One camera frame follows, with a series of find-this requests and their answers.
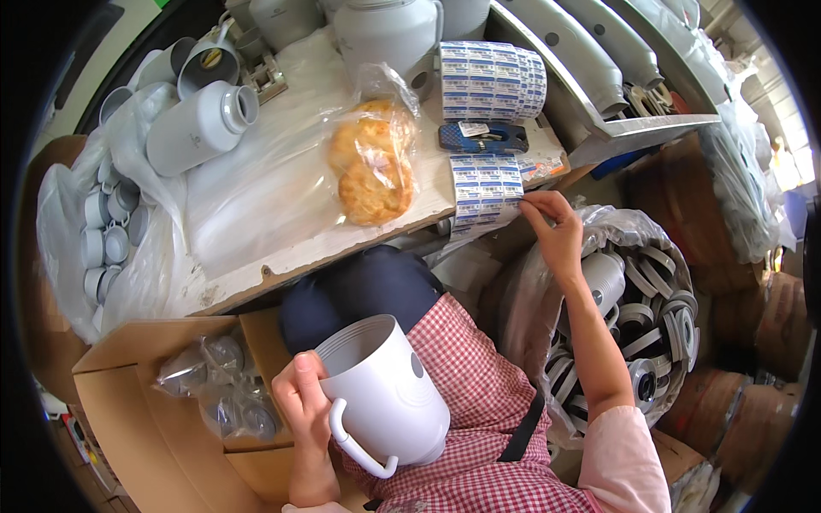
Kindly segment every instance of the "open cardboard box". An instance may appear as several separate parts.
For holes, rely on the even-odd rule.
[[[293,463],[287,427],[269,443],[247,437],[223,444],[206,427],[196,399],[151,387],[163,362],[195,337],[227,334],[238,323],[270,393],[271,378],[291,360],[275,309],[239,317],[132,321],[74,366],[89,423],[143,513],[279,511],[287,502]]]

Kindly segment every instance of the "red gingham apron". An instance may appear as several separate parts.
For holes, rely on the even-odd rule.
[[[451,428],[438,460],[400,467],[390,479],[375,478],[342,453],[365,495],[384,499],[379,512],[600,513],[589,491],[565,485],[548,467],[545,410],[521,460],[496,461],[536,390],[456,299],[443,295],[407,338],[451,411]]]

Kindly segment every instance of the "bread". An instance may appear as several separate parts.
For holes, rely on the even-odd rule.
[[[334,131],[328,164],[339,177],[339,199],[348,220],[383,224],[411,206],[413,175],[407,154],[414,119],[392,100],[365,102],[351,112],[362,115],[343,121]]]
[[[339,200],[355,224],[383,224],[401,216],[413,199],[411,166],[392,153],[357,160],[339,179]]]

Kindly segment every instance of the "woman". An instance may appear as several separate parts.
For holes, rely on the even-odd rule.
[[[390,479],[370,476],[349,458],[345,469],[376,499],[371,506],[392,513],[670,511],[667,483],[644,416],[635,407],[627,368],[581,273],[581,220],[554,191],[529,193],[520,205],[565,295],[576,370],[589,407],[579,488],[561,483],[548,467],[545,431],[550,418],[540,394],[520,369],[496,353],[458,302],[441,294],[441,285],[426,275],[423,264],[405,262],[405,271],[387,274],[399,280],[412,276],[399,290],[413,290],[408,296],[417,301],[403,293],[400,304],[390,305],[397,293],[386,285],[384,273],[375,287],[381,292],[371,291],[363,278],[370,269],[411,256],[366,254],[374,262],[365,267],[349,263],[325,277],[304,280],[283,304],[286,342],[300,349],[315,347],[328,331],[365,313],[394,314],[451,411],[445,451],[434,463],[401,467]],[[430,302],[431,294],[435,302],[420,314],[418,304]],[[351,305],[361,301],[370,309],[351,312]],[[417,311],[408,312],[403,306],[408,303],[417,304]],[[318,318],[331,321],[322,325]],[[308,351],[296,355],[273,380],[274,398],[291,425],[296,452],[289,496],[293,506],[283,511],[345,511],[334,503],[340,492],[328,455],[331,403],[319,387],[326,376],[319,357]],[[535,412],[530,430],[529,411]],[[521,432],[527,432],[523,442]]]

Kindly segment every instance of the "pink shirt sleeve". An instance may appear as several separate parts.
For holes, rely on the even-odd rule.
[[[605,513],[663,513],[670,491],[650,430],[634,406],[616,406],[588,427],[578,488]]]

